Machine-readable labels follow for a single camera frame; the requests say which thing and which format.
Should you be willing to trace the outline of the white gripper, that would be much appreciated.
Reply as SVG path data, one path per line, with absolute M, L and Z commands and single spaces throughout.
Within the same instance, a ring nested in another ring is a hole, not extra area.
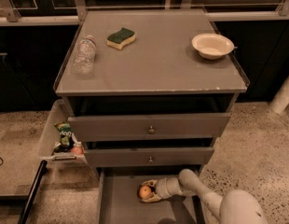
M 142 199 L 143 203 L 157 203 L 162 199 L 168 199 L 174 195 L 181 196 L 183 194 L 177 177 L 146 180 L 142 183 L 142 186 L 155 188 L 156 192 L 156 194 Z

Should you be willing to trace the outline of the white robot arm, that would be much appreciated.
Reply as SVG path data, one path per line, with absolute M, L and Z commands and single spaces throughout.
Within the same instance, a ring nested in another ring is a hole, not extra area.
M 200 198 L 212 224 L 289 224 L 289 76 L 269 104 L 240 104 L 201 175 L 151 179 L 144 203 Z

